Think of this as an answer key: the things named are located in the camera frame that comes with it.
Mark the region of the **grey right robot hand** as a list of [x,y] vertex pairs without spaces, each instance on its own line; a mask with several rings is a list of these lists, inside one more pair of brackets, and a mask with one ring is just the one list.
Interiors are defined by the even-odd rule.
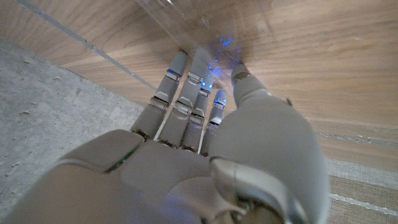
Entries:
[[130,130],[61,157],[6,223],[325,223],[325,156],[309,122],[236,62],[236,110],[211,56],[179,52]]

